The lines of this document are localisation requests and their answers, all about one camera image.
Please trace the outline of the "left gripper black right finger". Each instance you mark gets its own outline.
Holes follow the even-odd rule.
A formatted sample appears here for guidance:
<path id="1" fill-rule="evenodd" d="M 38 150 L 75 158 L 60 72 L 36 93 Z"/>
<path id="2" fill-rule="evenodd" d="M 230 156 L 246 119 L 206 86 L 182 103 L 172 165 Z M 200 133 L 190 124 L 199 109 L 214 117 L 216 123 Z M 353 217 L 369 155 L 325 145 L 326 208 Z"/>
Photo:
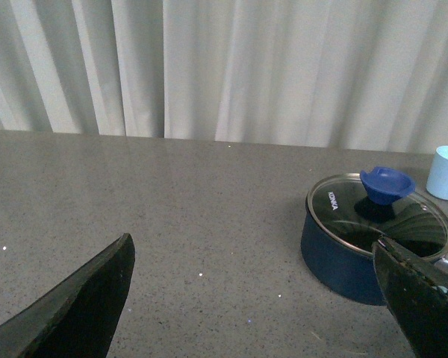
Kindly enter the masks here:
<path id="1" fill-rule="evenodd" d="M 448 272 L 387 237 L 372 249 L 379 288 L 415 356 L 448 357 Z"/>

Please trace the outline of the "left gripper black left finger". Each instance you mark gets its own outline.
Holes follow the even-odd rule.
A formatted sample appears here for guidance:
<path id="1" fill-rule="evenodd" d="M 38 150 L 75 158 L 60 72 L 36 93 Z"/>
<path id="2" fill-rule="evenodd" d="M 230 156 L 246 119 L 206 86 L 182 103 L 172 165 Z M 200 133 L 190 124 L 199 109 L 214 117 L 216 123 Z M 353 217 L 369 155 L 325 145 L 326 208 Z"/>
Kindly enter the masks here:
<path id="1" fill-rule="evenodd" d="M 125 233 L 0 325 L 0 357 L 106 357 L 134 270 Z"/>

